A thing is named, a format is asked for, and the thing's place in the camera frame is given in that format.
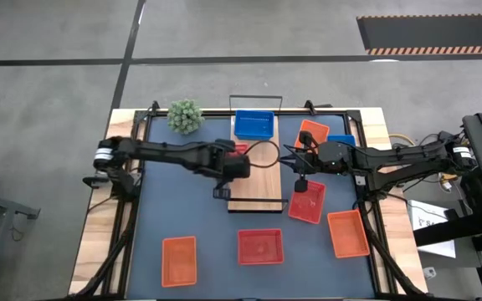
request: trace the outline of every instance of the orange plastic tray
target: orange plastic tray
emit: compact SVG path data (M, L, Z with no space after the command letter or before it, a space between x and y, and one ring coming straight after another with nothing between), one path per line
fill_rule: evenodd
M239 230L239 264L279 264L283 262L284 251L282 248L282 230Z
M318 224L325 202L325 190L325 184L308 181L307 191L293 192L288 215L301 221Z
M326 218L337 258L369 255L366 233L358 210L329 213Z
M321 144L326 142L326 137L328 133L331 131L331 128L327 125L322 125L320 123L311 121L311 120L302 120L302 124L300 124L300 130L307 130L311 133L317 143ZM299 135L297 135L297 139L295 140L295 147L301 147L302 144L299 142Z
M163 240L161 279L163 288L196 284L196 237L174 237Z

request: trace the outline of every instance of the gray floor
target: gray floor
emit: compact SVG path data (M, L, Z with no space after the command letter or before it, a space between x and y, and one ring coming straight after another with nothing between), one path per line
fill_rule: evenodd
M0 0L0 59L121 58L135 7L136 0ZM356 16L439 13L482 13L482 0L148 0L134 57L364 54ZM36 222L17 221L23 241L9 233L0 300L66 294L90 194L81 177L93 171L119 70L0 67L0 195L42 207ZM284 106L311 99L382 107L390 132L421 139L457 132L461 116L482 111L482 60L133 66L121 107L187 97L227 107L229 94L279 94ZM408 196L456 199L429 184ZM441 271L438 285L428 282L432 293L481 294L474 269L458 270L457 280Z

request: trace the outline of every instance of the green plant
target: green plant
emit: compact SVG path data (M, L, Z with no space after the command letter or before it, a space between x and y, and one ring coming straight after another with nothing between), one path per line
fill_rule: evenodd
M168 126L175 132L187 135L197 130L204 118L194 99L174 101L168 110Z

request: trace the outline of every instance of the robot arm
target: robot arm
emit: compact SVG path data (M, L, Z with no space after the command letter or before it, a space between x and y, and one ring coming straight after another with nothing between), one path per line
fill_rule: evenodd
M294 154L280 160L300 174L299 181L295 183L295 190L299 192L305 190L305 175L317 172L352 174L356 177L356 183L367 184L368 197L378 196L380 192L388 192L398 184L423 179L438 172L461 174L477 165L469 155L469 149L460 144L459 135L446 132L438 134L438 139L427 145L393 150L362 148L335 141L319 145L308 132L301 133L299 140L307 147L295 149ZM381 168L389 166L403 167L380 172Z
M133 177L122 169L128 159L178 164L195 174L217 179L217 190L233 179L250 176L249 157L231 156L234 151L231 140L171 145L111 137L98 144L94 167L107 173L113 185L125 193L134 188Z

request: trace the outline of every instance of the orange basket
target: orange basket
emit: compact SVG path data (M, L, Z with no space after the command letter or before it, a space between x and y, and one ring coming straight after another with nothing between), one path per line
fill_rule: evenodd
M161 286L171 288L197 283L197 238L163 240Z
M369 245L358 210L329 213L326 219L337 258L369 255Z
M326 142L326 137L328 136L328 133L331 131L331 128L327 125L322 125L311 120L302 120L299 133L302 130L309 131L311 135L314 137L315 141L321 144L323 142ZM301 146L302 144L299 142L299 135L297 135L297 139L295 140L295 147L301 147Z

